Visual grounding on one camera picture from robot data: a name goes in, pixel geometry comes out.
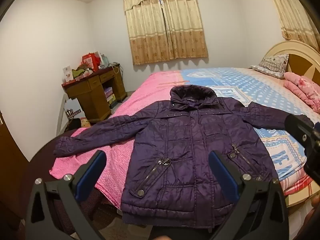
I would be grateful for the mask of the white printed paper bag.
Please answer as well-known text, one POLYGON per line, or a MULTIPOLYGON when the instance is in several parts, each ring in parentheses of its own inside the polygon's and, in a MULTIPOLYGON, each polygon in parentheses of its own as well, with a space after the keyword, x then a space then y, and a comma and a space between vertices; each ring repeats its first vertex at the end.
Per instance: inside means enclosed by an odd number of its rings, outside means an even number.
POLYGON ((85 117, 78 99, 68 99, 65 102, 64 111, 68 121, 85 117))

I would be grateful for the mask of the dark purple quilted jacket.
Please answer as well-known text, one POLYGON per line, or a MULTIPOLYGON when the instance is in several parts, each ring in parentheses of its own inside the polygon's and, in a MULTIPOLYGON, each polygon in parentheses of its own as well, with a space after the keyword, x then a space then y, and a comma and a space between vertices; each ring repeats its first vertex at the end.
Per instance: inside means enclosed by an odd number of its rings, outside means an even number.
POLYGON ((278 175, 256 129, 283 130, 287 115, 255 102, 244 106, 207 87, 176 86, 169 100, 60 137, 54 154, 68 157, 134 139, 121 196, 123 222, 213 228, 233 206, 210 170, 209 153, 222 154, 255 180, 271 181, 278 175))

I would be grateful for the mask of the red gift bag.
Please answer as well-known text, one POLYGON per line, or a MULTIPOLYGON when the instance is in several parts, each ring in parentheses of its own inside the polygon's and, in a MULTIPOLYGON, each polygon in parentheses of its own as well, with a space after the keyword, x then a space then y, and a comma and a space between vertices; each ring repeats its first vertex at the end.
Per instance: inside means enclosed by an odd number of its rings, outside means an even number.
POLYGON ((101 63, 101 59, 99 57, 99 54, 97 53, 89 53, 82 57, 82 63, 85 63, 88 65, 88 67, 93 70, 94 72, 99 70, 99 66, 101 63))

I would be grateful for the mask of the pink folded quilt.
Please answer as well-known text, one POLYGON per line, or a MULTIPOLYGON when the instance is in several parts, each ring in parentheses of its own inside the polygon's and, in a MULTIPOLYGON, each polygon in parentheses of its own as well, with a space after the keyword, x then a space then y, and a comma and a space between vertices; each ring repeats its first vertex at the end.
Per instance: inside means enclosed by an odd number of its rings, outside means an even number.
POLYGON ((284 74, 284 87, 304 101, 314 112, 319 113, 319 85, 306 76, 292 72, 284 74))

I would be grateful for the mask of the beige patterned window curtain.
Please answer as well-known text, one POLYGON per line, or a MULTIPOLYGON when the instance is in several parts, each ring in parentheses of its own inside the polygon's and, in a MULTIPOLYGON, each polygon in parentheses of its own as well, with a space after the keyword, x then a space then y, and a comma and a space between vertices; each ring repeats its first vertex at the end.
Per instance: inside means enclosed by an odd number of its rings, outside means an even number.
POLYGON ((123 0, 134 65, 207 58, 197 0, 123 0))

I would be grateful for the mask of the grey folded frame against wall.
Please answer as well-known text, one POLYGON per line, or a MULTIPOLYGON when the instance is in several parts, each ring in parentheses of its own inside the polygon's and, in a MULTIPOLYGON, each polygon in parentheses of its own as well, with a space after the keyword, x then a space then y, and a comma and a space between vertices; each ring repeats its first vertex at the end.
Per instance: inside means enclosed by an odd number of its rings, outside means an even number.
POLYGON ((59 110, 59 115, 58 115, 58 119, 57 119, 57 128, 56 128, 56 136, 61 135, 62 133, 64 133, 67 125, 68 125, 68 118, 67 115, 65 113, 65 103, 68 100, 68 95, 66 93, 63 94, 62 97, 62 102, 61 102, 61 106, 60 106, 60 110, 59 110))

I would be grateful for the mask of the grey patterned pillow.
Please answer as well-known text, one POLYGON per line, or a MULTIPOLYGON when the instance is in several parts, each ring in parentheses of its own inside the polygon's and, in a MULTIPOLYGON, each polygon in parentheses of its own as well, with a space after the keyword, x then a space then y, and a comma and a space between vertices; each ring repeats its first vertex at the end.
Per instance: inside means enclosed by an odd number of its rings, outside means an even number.
POLYGON ((275 56, 265 56, 258 65, 252 65, 251 68, 263 74, 283 79, 289 61, 289 54, 280 54, 275 56))

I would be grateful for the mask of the brown wooden desk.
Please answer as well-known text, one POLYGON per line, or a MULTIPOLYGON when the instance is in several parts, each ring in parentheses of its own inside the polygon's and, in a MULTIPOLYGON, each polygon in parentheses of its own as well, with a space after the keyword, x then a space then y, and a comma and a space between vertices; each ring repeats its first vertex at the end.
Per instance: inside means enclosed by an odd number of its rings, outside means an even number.
POLYGON ((120 64, 100 69, 78 81, 62 84, 69 98, 78 99, 87 120, 92 124, 111 115, 110 105, 104 93, 105 86, 112 87, 116 102, 122 102, 127 97, 120 64))

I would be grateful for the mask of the pink and blue bedspread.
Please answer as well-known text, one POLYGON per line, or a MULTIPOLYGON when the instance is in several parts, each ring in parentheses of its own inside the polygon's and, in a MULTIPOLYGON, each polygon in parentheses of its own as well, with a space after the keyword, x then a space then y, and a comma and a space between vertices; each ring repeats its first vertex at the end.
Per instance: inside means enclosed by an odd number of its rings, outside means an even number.
POLYGON ((303 176, 303 147, 284 130, 290 112, 299 114, 275 89, 244 72, 216 69, 237 93, 258 91, 243 104, 220 87, 173 85, 171 74, 152 76, 111 118, 60 137, 50 170, 55 178, 74 173, 96 150, 107 155, 97 188, 124 212, 192 213, 201 206, 221 212, 229 202, 213 176, 208 155, 223 154, 241 173, 267 181, 279 178, 292 192, 303 176))

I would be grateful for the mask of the dark maroon mesh chair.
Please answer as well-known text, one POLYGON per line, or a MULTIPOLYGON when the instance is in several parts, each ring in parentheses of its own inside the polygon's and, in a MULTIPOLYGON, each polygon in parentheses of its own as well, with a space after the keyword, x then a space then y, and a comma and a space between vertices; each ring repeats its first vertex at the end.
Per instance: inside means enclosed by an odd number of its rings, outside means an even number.
POLYGON ((84 208, 98 203, 94 184, 107 165, 106 153, 95 150, 76 171, 55 179, 49 175, 54 146, 52 140, 41 148, 21 179, 26 239, 72 239, 73 233, 80 239, 103 239, 84 208))

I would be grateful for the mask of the stacked books in desk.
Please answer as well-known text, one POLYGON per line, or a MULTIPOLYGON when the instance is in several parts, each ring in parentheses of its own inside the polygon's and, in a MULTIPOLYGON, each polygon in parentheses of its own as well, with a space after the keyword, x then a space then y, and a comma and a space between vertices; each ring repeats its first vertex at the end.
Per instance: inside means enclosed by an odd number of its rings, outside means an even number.
POLYGON ((106 97, 106 100, 108 102, 109 105, 111 105, 112 103, 114 103, 116 101, 116 96, 113 92, 113 88, 112 87, 108 87, 104 89, 104 94, 106 97))

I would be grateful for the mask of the cream wooden headboard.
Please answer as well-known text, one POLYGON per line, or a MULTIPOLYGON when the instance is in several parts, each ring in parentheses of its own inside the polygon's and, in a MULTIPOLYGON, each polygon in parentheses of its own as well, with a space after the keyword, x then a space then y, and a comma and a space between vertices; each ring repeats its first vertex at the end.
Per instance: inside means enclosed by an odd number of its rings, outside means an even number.
POLYGON ((274 45, 265 56, 289 54, 287 72, 306 76, 319 85, 319 52, 300 41, 283 41, 274 45))

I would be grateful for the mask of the white greeting card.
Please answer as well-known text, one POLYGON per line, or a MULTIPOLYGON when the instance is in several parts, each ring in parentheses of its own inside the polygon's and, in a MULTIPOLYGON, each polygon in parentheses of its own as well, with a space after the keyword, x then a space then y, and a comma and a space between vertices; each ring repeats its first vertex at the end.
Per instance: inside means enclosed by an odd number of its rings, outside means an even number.
POLYGON ((70 66, 67 66, 63 68, 63 78, 64 78, 64 83, 68 83, 74 79, 73 77, 73 70, 71 69, 70 66))

